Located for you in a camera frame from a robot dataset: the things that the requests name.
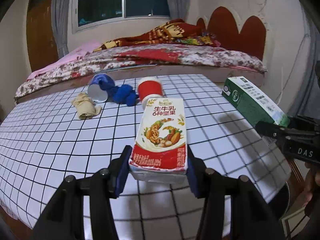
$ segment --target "floral bedspread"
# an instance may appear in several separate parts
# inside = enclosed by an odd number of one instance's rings
[[[150,44],[115,47],[87,54],[76,61],[24,82],[16,97],[23,97],[50,85],[107,71],[142,64],[206,65],[214,67],[243,66],[266,72],[262,62],[244,52],[183,44]]]

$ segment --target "grid tablecloth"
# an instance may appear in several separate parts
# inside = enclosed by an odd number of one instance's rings
[[[183,98],[187,138],[194,155],[223,175],[247,175],[269,202],[291,169],[274,146],[268,148],[243,116],[203,75],[158,76],[167,97]],[[117,81],[137,88],[139,79]],[[102,113],[79,120],[70,104],[88,87],[66,90],[17,105],[0,127],[0,203],[33,227],[63,178],[91,176],[134,144],[143,114],[114,102]],[[169,185],[135,181],[129,175],[124,192],[111,199],[120,239],[193,239],[203,199],[188,182]],[[224,234],[230,231],[230,198],[225,201]],[[92,239],[89,197],[84,197],[85,238]]]

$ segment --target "crumpled fabric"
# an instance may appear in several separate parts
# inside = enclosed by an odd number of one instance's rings
[[[84,119],[86,116],[98,115],[101,112],[101,106],[94,106],[91,98],[86,92],[81,92],[71,101],[71,104],[76,108],[79,119]]]

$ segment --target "wooden door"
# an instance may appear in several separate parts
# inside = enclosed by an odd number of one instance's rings
[[[32,1],[27,12],[27,46],[31,70],[35,71],[59,57],[51,27],[51,0]]]

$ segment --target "screw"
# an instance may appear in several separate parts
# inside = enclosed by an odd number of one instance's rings
[[[74,178],[74,176],[72,176],[72,175],[66,176],[65,181],[71,182],[71,181],[73,181],[73,178]]]
[[[214,174],[215,170],[212,168],[206,168],[204,171],[207,175],[212,175]]]
[[[248,182],[248,181],[249,181],[249,177],[246,176],[246,175],[241,175],[239,178],[240,178],[243,182]]]
[[[99,172],[102,176],[106,176],[109,174],[109,170],[107,168],[103,168]]]

